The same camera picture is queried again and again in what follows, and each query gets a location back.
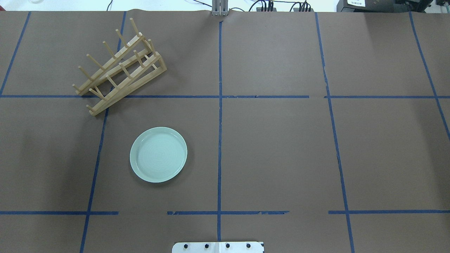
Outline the light green plate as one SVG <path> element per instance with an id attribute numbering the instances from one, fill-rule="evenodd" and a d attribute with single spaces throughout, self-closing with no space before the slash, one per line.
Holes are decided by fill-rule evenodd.
<path id="1" fill-rule="evenodd" d="M 177 176 L 188 156 L 183 136 L 172 128 L 156 127 L 140 134 L 130 149 L 133 172 L 150 183 L 166 182 Z"/>

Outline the wooden dish rack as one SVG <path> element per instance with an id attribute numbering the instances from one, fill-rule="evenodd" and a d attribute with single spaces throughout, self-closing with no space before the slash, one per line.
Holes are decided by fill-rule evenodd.
<path id="1" fill-rule="evenodd" d="M 135 36 L 130 41 L 124 42 L 123 47 L 116 53 L 103 41 L 103 45 L 111 55 L 106 63 L 100 64 L 90 54 L 86 54 L 87 58 L 98 67 L 95 73 L 89 74 L 82 66 L 78 66 L 87 80 L 79 87 L 72 85 L 77 95 L 84 96 L 90 92 L 100 99 L 96 105 L 86 106 L 92 116 L 100 114 L 167 71 L 167 65 L 161 54 L 156 51 L 152 40 L 147 39 L 139 31 L 134 19 L 129 20 Z"/>

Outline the black computer box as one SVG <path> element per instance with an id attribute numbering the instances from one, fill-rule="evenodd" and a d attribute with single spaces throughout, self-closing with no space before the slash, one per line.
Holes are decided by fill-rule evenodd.
<path id="1" fill-rule="evenodd" d="M 424 13 L 432 0 L 340 0 L 336 4 L 337 12 L 373 12 L 373 13 Z"/>

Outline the aluminium frame post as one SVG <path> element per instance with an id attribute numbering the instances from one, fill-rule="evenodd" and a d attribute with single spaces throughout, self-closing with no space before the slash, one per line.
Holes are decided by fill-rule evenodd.
<path id="1" fill-rule="evenodd" d="M 212 16 L 228 16 L 228 0 L 212 0 Z"/>

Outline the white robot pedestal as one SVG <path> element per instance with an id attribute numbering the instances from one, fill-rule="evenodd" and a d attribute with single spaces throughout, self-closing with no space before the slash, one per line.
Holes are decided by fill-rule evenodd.
<path id="1" fill-rule="evenodd" d="M 264 243 L 257 241 L 179 242 L 172 253 L 264 253 Z"/>

